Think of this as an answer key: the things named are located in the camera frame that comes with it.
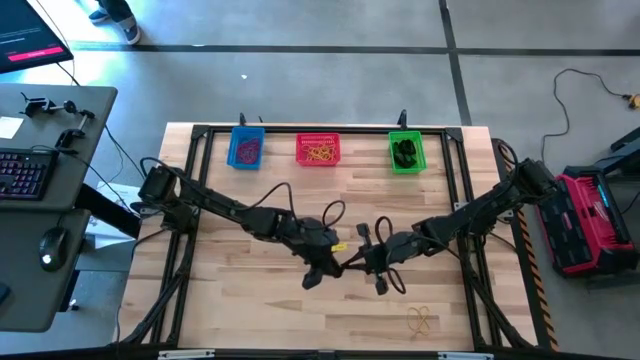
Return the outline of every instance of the person's foot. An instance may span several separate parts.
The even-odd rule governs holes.
[[[97,24],[109,19],[109,17],[110,16],[106,13],[106,11],[98,9],[92,12],[91,15],[89,15],[89,20],[91,20],[92,23]]]
[[[140,41],[140,28],[133,25],[129,29],[124,29],[124,36],[127,38],[127,44],[135,45]]]

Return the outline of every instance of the keyboard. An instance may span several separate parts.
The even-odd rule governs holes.
[[[54,150],[0,148],[0,201],[41,200],[57,159]]]

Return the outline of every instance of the blue basket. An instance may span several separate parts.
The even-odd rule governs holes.
[[[259,148],[257,159],[252,163],[246,163],[240,158],[238,153],[239,147],[243,144],[250,143],[257,139]],[[229,155],[227,156],[227,165],[236,169],[258,170],[262,162],[262,148],[264,146],[264,128],[252,126],[236,126],[231,130],[231,146],[229,146]]]

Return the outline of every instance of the black cable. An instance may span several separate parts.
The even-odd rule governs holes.
[[[168,231],[167,229],[158,230],[158,231],[154,232],[153,234],[149,234],[149,235],[147,235],[147,236],[145,236],[145,237],[143,237],[143,238],[139,239],[138,241],[136,241],[136,242],[133,244],[133,248],[131,249],[131,259],[133,259],[133,256],[134,256],[134,255],[135,255],[135,253],[136,253],[136,248],[137,248],[138,246],[140,246],[141,244],[143,244],[143,243],[145,243],[145,242],[149,241],[149,240],[150,240],[150,239],[152,239],[153,237],[155,237],[155,236],[157,236],[157,235],[160,235],[160,234],[162,234],[162,233],[164,233],[164,232],[167,232],[167,231]]]
[[[420,239],[422,240],[426,240],[428,242],[432,242],[438,246],[440,246],[443,250],[446,250],[447,252],[449,252],[449,254],[453,255],[453,257],[455,257],[456,259],[460,260],[460,255],[456,254],[453,250],[451,250],[447,245],[443,244],[440,240],[434,239],[434,238],[429,238],[426,236],[420,236]]]
[[[115,180],[118,176],[120,176],[120,174],[122,174],[122,170],[124,170],[124,158],[122,157],[122,152],[116,146],[115,143],[113,144],[113,146],[116,148],[116,151],[118,152],[118,156],[120,157],[120,168],[118,169],[116,174],[109,179],[109,182],[113,182],[113,180]],[[104,184],[102,184],[101,186],[98,186],[96,189],[100,190],[102,187],[104,187]]]
[[[111,134],[111,130],[109,130],[109,127],[107,125],[104,126],[104,128],[107,130],[107,135],[109,136],[109,139],[111,139],[111,141],[113,142],[113,144],[119,148],[120,150],[122,150],[122,152],[124,153],[124,155],[127,157],[127,159],[129,159],[129,161],[131,162],[131,165],[133,165],[133,167],[138,171],[138,173],[140,174],[140,176],[142,177],[142,180],[144,180],[147,176],[146,174],[143,174],[142,171],[138,168],[138,165],[136,165],[135,161],[133,161],[133,159],[131,158],[131,156],[129,156],[129,154],[127,153],[127,151],[122,147],[122,145],[120,145],[120,143],[113,137],[113,135]]]
[[[391,286],[393,286],[393,288],[396,289],[397,292],[404,295],[407,293],[407,287],[404,285],[404,281],[402,281],[402,276],[400,276],[400,273],[396,269],[389,266],[389,258],[391,257],[392,253],[393,253],[393,249],[389,250],[386,257],[387,277],[389,278],[389,282],[391,282]],[[391,274],[395,275],[396,279],[398,280],[398,283],[396,283],[396,281],[393,279],[393,276],[391,276]]]
[[[67,41],[67,38],[64,37],[64,34],[62,33],[62,31],[60,31],[60,28],[58,27],[58,24],[56,24],[56,22],[53,21],[53,18],[51,18],[51,15],[49,15],[49,12],[47,11],[47,9],[45,9],[44,6],[42,6],[42,4],[40,3],[40,0],[36,0],[36,2],[38,3],[38,5],[42,9],[42,11],[44,11],[44,13],[47,15],[47,17],[49,18],[49,20],[51,21],[53,26],[56,28],[56,30],[58,30],[58,33],[60,34],[60,37],[62,37],[62,41],[64,41],[64,44],[67,47],[67,50],[71,51],[71,48],[69,47],[69,42]],[[56,64],[58,64],[58,66],[64,72],[66,72],[67,75],[69,75],[69,77],[71,78],[71,85],[73,85],[75,83],[76,85],[80,86],[80,84],[78,83],[78,81],[75,78],[75,75],[76,75],[76,59],[75,58],[71,59],[71,74],[69,74],[67,69],[62,67],[62,65],[60,65],[60,63],[56,63]]]
[[[176,177],[178,177],[180,180],[182,180],[184,183],[186,183],[187,186],[189,186],[191,189],[193,189],[195,192],[197,192],[198,194],[200,194],[201,196],[205,197],[205,198],[209,198],[209,195],[207,195],[200,186],[194,185],[192,183],[192,181],[190,179],[188,179],[186,176],[180,174],[179,172],[177,172],[174,168],[170,167],[169,165],[165,164],[162,160],[153,158],[153,157],[143,157],[142,159],[140,159],[140,169],[142,171],[142,173],[144,174],[144,176],[147,176],[147,169],[144,167],[144,162],[145,161],[153,161],[157,164],[159,164],[160,166],[164,167],[165,169],[167,169],[167,171],[169,171],[171,174],[175,175]],[[289,192],[289,208],[291,210],[291,216],[293,217],[294,221],[296,223],[299,223],[298,217],[296,215],[294,206],[293,206],[293,191],[291,189],[291,184],[289,184],[288,182],[281,182],[279,184],[277,184],[276,186],[274,186],[273,188],[271,188],[271,190],[269,190],[260,200],[258,200],[256,203],[254,203],[253,205],[250,206],[246,206],[246,207],[238,207],[235,208],[234,210],[236,211],[248,211],[251,210],[257,206],[259,206],[260,204],[262,204],[271,194],[273,194],[274,191],[276,191],[278,188],[282,187],[282,186],[286,186],[287,190]],[[325,218],[326,218],[326,214],[329,211],[329,209],[335,205],[335,204],[341,204],[342,205],[342,211],[340,212],[340,214],[335,218],[335,220],[333,220],[332,222],[326,224],[325,223]],[[319,230],[319,229],[327,229],[335,224],[337,224],[342,217],[344,216],[344,213],[346,211],[346,204],[344,201],[342,200],[335,200],[331,203],[329,203],[329,205],[325,208],[324,213],[322,215],[322,226],[320,227],[310,227],[310,226],[305,226],[304,224],[300,224],[301,227],[307,229],[307,230]]]
[[[391,258],[391,254],[393,254],[393,250],[395,248],[388,248],[387,244],[382,241],[382,236],[380,235],[380,224],[383,221],[386,221],[387,225],[389,226],[389,236],[393,235],[393,224],[391,223],[391,219],[389,219],[388,217],[380,216],[378,220],[376,220],[376,224],[374,225],[374,231],[376,234],[376,238],[378,238],[378,242],[384,245],[385,249],[387,250],[387,256],[385,258],[387,277],[389,278],[389,282],[391,282],[391,286],[393,286],[393,288],[396,289],[397,292],[404,295],[407,293],[407,287],[404,285],[404,281],[402,281],[402,276],[400,276],[400,273],[396,269],[392,268],[391,264],[389,263],[389,259]]]
[[[376,224],[373,227],[376,238],[378,238],[378,242],[380,244],[384,244],[384,241],[382,241],[382,236],[380,236],[380,224],[382,223],[382,221],[386,221],[389,226],[389,236],[393,235],[393,224],[391,223],[391,219],[386,216],[380,216],[378,220],[376,220]]]
[[[120,359],[120,308],[122,304],[118,304],[116,310],[116,359]]]
[[[81,85],[80,85],[80,83],[78,83],[78,80],[76,80],[76,78],[75,78],[73,75],[71,75],[71,74],[67,71],[67,69],[65,69],[62,65],[60,65],[60,63],[56,63],[56,64],[60,67],[60,69],[62,69],[62,71],[66,72],[66,73],[67,73],[67,75],[69,75],[69,77],[71,78],[71,85],[76,84],[77,86],[81,86]]]
[[[511,189],[511,187],[513,186],[513,182],[514,179],[518,176],[518,170],[520,168],[520,163],[518,161],[518,155],[516,154],[515,150],[513,150],[513,148],[511,147],[511,145],[509,145],[506,141],[501,140],[501,139],[497,139],[499,144],[498,144],[498,149],[500,149],[501,147],[506,148],[507,150],[509,150],[509,152],[511,153],[511,159],[510,161],[514,164],[513,165],[513,172],[511,173],[510,177],[509,177],[509,185],[507,187],[504,188],[504,190],[502,190],[502,192],[500,192],[498,195],[496,195],[496,198],[501,197],[502,195],[504,195],[507,191],[509,191]],[[478,216],[478,214],[480,214],[482,212],[482,209],[491,204],[493,201],[492,200],[488,200],[485,203],[483,203],[482,205],[480,205],[478,207],[478,209],[476,210],[475,213],[473,213],[473,215],[471,216],[471,219],[469,220],[469,225],[466,228],[466,233],[464,234],[465,238],[469,237],[469,234],[471,232],[472,229],[472,225],[473,222],[475,221],[476,217]]]
[[[631,202],[629,203],[629,205],[627,205],[627,207],[626,207],[624,210],[622,210],[622,211],[620,212],[620,214],[624,215],[627,211],[631,210],[631,207],[633,206],[633,203],[635,203],[635,202],[636,202],[636,200],[638,200],[638,196],[640,196],[640,191],[638,191],[638,192],[636,193],[636,196],[634,196],[634,197],[633,197],[633,200],[631,200]]]
[[[34,149],[34,148],[37,148],[37,147],[41,147],[41,148],[45,148],[45,149],[53,150],[53,151],[58,151],[58,150],[56,150],[56,149],[52,148],[51,146],[47,146],[47,145],[33,145],[33,146],[31,147],[31,149]],[[91,166],[91,164],[89,164],[88,162],[86,162],[86,161],[84,161],[84,160],[80,159],[79,157],[76,157],[76,156],[74,156],[74,155],[72,155],[72,154],[64,154],[64,155],[66,155],[66,156],[68,156],[68,157],[70,157],[70,158],[72,158],[72,159],[76,159],[76,160],[80,161],[80,162],[81,162],[81,163],[83,163],[85,166],[87,166],[87,168],[91,169],[91,170],[92,170],[92,171],[93,171],[93,172],[98,176],[98,178],[100,178],[100,180],[102,180],[102,182],[104,182],[104,183],[106,184],[106,186],[109,188],[109,190],[111,190],[111,191],[112,191],[112,192],[113,192],[113,193],[118,197],[118,200],[120,200],[120,202],[121,202],[121,203],[122,203],[122,205],[125,207],[125,209],[126,209],[129,213],[131,213],[131,214],[135,215],[135,213],[134,213],[134,212],[129,208],[129,205],[127,205],[127,202],[126,202],[126,201],[124,201],[124,199],[122,198],[122,196],[120,196],[120,194],[118,194],[118,192],[117,192],[117,191],[115,191],[115,190],[111,187],[111,185],[109,185],[109,183],[108,183],[108,182],[107,182],[107,181],[102,177],[102,175],[100,175],[100,173],[99,173],[96,169],[94,169],[94,168],[93,168],[93,166]]]
[[[510,243],[507,239],[503,238],[502,236],[496,235],[493,232],[489,232],[489,235],[493,236],[494,238],[502,241],[503,243],[505,243],[507,246],[509,246],[511,249],[513,249],[513,251],[517,251],[516,246],[513,245],[512,243]]]
[[[566,73],[566,72],[573,72],[576,74],[581,74],[581,75],[586,75],[586,76],[593,76],[596,77],[598,80],[600,80],[600,83],[602,84],[602,87],[604,88],[604,90],[606,92],[608,92],[610,95],[613,96],[617,96],[620,98],[624,98],[625,94],[618,94],[616,92],[611,91],[607,85],[604,83],[604,80],[602,79],[602,77],[596,73],[590,73],[590,72],[586,72],[586,71],[581,71],[581,70],[577,70],[577,69],[573,69],[573,68],[567,68],[564,69],[562,71],[560,71],[559,73],[556,74],[556,76],[553,78],[553,97],[556,99],[556,101],[558,102],[558,104],[560,104],[560,107],[562,108],[562,113],[564,114],[564,120],[567,124],[567,128],[566,130],[559,132],[559,133],[553,133],[553,134],[545,134],[542,136],[542,148],[540,149],[540,158],[542,159],[543,163],[546,163],[544,160],[544,149],[545,149],[545,145],[546,145],[546,141],[548,137],[559,137],[559,136],[564,136],[566,134],[569,133],[569,130],[571,129],[571,121],[569,120],[569,113],[567,112],[567,107],[564,105],[564,103],[562,102],[562,100],[560,100],[560,98],[558,97],[558,78],[560,77],[560,75]]]

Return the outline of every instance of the desk clamp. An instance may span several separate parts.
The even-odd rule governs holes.
[[[262,116],[258,116],[258,120],[263,123],[264,121],[262,121]],[[238,122],[240,124],[240,126],[247,126],[247,118],[244,116],[243,113],[240,113],[240,121]]]
[[[400,125],[400,130],[407,130],[407,109],[402,109],[400,117],[398,118],[397,125]]]
[[[65,111],[67,111],[70,114],[78,114],[78,115],[82,115],[82,121],[80,121],[80,125],[78,125],[77,129],[67,129],[65,131],[63,131],[62,133],[60,133],[60,136],[58,137],[58,140],[56,141],[56,150],[58,150],[59,152],[63,153],[63,154],[67,154],[67,155],[75,155],[78,153],[78,151],[72,149],[71,143],[73,142],[74,138],[79,138],[82,139],[84,138],[84,131],[82,131],[82,129],[84,128],[84,125],[87,122],[87,119],[95,119],[96,115],[94,113],[92,113],[89,110],[80,110],[78,111],[76,105],[73,103],[73,101],[68,100],[64,102],[65,106],[64,109]]]
[[[56,104],[49,98],[28,98],[27,95],[25,95],[23,92],[21,92],[20,94],[22,94],[22,97],[24,98],[24,101],[26,103],[24,111],[21,111],[20,114],[25,114],[29,118],[32,118],[36,113],[40,111],[49,115],[62,109],[70,114],[74,114],[77,112],[76,104],[74,104],[74,102],[71,100],[65,101],[62,106],[56,106]]]

